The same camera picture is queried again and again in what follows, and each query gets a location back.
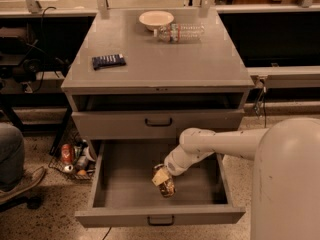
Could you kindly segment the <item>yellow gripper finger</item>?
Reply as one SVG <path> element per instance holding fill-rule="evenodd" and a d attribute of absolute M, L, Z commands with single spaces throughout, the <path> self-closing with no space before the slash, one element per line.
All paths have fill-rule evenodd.
<path fill-rule="evenodd" d="M 155 171 L 152 182 L 155 186 L 159 186 L 169 179 L 168 171 L 162 167 Z"/>

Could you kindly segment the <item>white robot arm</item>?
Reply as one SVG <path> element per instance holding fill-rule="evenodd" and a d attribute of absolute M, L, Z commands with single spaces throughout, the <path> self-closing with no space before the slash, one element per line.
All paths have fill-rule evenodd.
<path fill-rule="evenodd" d="M 231 132 L 188 128 L 154 167 L 152 182 L 170 197 L 172 178 L 214 153 L 254 162 L 251 240 L 320 240 L 319 119 Z"/>

